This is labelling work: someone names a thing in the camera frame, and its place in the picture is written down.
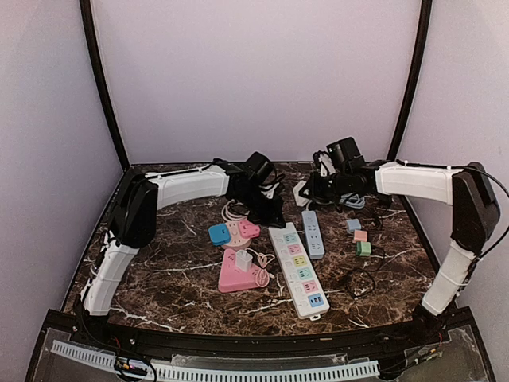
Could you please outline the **pink charger plug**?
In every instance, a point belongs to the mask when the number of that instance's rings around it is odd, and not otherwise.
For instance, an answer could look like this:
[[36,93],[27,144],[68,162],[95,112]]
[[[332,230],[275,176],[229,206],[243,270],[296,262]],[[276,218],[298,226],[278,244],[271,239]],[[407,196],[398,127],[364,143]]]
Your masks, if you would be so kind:
[[367,242],[367,241],[368,241],[368,232],[366,232],[364,230],[355,230],[353,232],[353,239],[352,239],[353,243]]

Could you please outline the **left black frame post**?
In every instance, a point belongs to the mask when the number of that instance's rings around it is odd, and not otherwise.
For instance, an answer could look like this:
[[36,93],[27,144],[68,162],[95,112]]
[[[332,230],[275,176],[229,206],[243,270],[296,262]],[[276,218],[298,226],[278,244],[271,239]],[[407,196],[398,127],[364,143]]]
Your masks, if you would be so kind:
[[103,63],[99,51],[98,39],[95,31],[95,22],[92,14],[92,4],[90,0],[79,0],[82,25],[84,36],[87,43],[88,56],[91,63],[95,86],[99,95],[103,114],[107,123],[107,129],[110,134],[111,141],[115,148],[115,153],[119,160],[119,164],[124,172],[130,168],[130,162],[127,156],[119,126],[115,118],[113,104],[111,102],[110,93],[103,69]]

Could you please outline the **round beige power strip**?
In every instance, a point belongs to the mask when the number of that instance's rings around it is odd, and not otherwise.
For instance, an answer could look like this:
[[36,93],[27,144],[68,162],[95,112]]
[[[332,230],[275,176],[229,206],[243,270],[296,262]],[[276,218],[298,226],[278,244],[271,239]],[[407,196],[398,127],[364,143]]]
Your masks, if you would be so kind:
[[244,237],[241,233],[239,221],[230,221],[226,224],[227,230],[230,234],[230,240],[221,245],[223,249],[233,249],[235,251],[248,248],[252,242],[252,237]]

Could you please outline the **pink triangular power strip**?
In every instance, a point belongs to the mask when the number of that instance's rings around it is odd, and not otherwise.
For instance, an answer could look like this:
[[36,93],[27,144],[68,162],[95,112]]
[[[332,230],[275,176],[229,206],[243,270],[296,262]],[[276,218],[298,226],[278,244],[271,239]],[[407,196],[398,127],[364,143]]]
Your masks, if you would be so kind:
[[218,281],[219,291],[221,293],[231,293],[267,287],[270,282],[268,272],[254,263],[253,256],[251,269],[248,272],[241,271],[235,266],[236,252],[237,251],[233,249],[226,249],[223,253],[223,261]]

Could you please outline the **blue cube adapter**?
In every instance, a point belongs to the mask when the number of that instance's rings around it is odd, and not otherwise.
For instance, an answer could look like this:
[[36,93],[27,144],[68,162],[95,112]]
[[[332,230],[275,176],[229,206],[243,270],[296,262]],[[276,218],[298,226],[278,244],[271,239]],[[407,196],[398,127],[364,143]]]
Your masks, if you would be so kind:
[[214,246],[222,246],[231,240],[231,235],[226,224],[211,226],[208,229],[208,234]]

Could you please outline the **white long power strip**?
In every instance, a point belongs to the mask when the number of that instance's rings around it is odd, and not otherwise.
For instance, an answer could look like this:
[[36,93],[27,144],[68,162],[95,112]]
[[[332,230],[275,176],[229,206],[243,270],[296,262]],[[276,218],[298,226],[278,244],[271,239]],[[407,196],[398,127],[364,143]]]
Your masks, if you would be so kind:
[[270,227],[268,232],[297,316],[319,320],[330,305],[295,225]]

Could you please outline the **blue charger plug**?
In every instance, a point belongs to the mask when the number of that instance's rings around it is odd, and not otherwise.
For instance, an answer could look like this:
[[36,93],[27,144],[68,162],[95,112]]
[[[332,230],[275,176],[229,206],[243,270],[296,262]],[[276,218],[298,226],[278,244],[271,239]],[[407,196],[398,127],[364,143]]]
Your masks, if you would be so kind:
[[348,219],[346,220],[346,225],[348,234],[352,234],[354,231],[362,229],[362,224],[358,219]]

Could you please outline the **green charger plug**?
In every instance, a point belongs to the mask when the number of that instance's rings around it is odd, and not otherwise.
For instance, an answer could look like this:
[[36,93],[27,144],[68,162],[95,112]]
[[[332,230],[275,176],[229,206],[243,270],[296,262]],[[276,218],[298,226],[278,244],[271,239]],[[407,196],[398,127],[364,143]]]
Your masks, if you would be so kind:
[[360,257],[369,257],[372,253],[371,243],[367,241],[358,241],[356,243],[356,255]]

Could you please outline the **pink cube adapter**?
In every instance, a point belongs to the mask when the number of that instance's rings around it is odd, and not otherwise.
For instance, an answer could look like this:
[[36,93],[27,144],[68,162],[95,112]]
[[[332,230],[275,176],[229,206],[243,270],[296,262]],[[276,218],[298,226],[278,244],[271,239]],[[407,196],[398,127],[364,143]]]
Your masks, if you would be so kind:
[[260,227],[251,223],[249,220],[238,221],[239,234],[244,239],[253,239],[260,235]]

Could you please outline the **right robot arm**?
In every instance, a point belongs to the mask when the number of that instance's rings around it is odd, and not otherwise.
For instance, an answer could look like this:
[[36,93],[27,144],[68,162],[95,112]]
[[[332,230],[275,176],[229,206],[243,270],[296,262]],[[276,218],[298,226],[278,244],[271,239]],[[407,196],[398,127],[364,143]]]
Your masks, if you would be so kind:
[[437,317],[468,285],[476,265],[491,250],[486,243],[501,215],[492,188],[497,183],[479,162],[441,166],[374,161],[328,176],[315,170],[299,194],[320,203],[338,201],[343,195],[379,194],[416,197],[452,206],[449,251],[421,302],[424,310]]

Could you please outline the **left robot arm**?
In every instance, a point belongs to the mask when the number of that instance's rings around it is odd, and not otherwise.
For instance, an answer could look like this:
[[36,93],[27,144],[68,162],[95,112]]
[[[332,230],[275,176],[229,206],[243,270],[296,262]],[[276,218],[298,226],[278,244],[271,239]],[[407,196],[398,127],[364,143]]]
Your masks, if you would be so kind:
[[130,262],[155,237],[158,210],[203,197],[226,197],[247,208],[250,222],[283,228],[282,198],[263,192],[275,172],[259,152],[245,162],[216,158],[206,166],[166,173],[129,170],[113,200],[103,246],[74,303],[76,313],[90,315],[82,322],[82,335],[95,347],[112,340],[111,327],[97,317],[108,315]]

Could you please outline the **blue power strip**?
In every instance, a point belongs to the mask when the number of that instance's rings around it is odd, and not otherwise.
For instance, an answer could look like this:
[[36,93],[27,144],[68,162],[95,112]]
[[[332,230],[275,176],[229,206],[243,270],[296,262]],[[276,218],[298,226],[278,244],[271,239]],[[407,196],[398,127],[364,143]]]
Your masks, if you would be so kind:
[[312,260],[323,259],[325,255],[324,241],[321,235],[317,214],[310,209],[311,201],[305,203],[305,209],[301,213],[305,241],[309,258]]

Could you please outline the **black front rail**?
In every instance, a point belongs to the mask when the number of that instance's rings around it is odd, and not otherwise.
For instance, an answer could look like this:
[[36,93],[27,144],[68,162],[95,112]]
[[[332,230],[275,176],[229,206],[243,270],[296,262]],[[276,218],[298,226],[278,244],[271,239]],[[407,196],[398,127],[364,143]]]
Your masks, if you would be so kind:
[[276,337],[233,337],[170,333],[116,325],[102,318],[80,319],[49,310],[43,327],[68,333],[73,341],[112,349],[122,355],[135,353],[148,358],[169,359],[176,354],[225,357],[297,357],[346,353],[350,356],[395,357],[414,345],[439,340],[439,325],[448,329],[470,324],[469,308],[451,310],[442,320],[423,320],[346,332]]

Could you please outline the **right black frame post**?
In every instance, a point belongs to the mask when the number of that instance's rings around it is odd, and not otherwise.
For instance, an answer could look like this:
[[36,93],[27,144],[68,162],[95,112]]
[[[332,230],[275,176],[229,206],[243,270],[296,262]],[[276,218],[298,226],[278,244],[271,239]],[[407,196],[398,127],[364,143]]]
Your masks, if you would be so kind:
[[402,103],[395,124],[394,133],[390,141],[389,150],[387,152],[387,160],[390,161],[394,161],[398,157],[398,152],[402,145],[406,126],[410,117],[414,96],[418,86],[422,61],[424,58],[432,8],[432,0],[421,1],[414,48],[410,61],[410,68],[406,81],[405,91],[402,97]]

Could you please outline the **black frame post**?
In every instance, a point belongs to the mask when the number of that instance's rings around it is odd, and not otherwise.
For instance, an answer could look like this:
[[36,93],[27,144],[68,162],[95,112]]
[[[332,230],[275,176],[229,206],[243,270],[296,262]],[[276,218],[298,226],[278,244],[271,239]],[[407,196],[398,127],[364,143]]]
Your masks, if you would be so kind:
[[88,56],[91,63],[95,86],[99,95],[103,114],[107,123],[107,129],[110,134],[111,141],[115,148],[115,153],[119,160],[119,164],[124,172],[130,168],[130,162],[127,156],[119,126],[115,118],[113,104],[111,102],[110,93],[103,69],[103,63],[99,51],[98,39],[95,31],[95,22],[92,14],[92,4],[90,0],[79,0],[82,25],[84,36],[87,43]]
[[389,150],[387,152],[387,160],[390,161],[394,161],[398,157],[398,152],[402,145],[406,126],[410,117],[414,96],[418,86],[422,61],[424,58],[432,8],[432,0],[421,1],[414,48],[410,61],[410,68],[406,81],[405,91],[402,97],[402,103],[395,124],[394,133],[390,141]]

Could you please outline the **white charger plug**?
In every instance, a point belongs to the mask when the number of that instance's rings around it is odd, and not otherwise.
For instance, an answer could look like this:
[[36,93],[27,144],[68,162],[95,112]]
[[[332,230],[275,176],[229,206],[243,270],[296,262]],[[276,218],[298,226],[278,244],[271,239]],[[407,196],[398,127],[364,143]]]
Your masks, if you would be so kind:
[[235,253],[235,266],[243,272],[248,272],[252,265],[252,255],[245,249]]

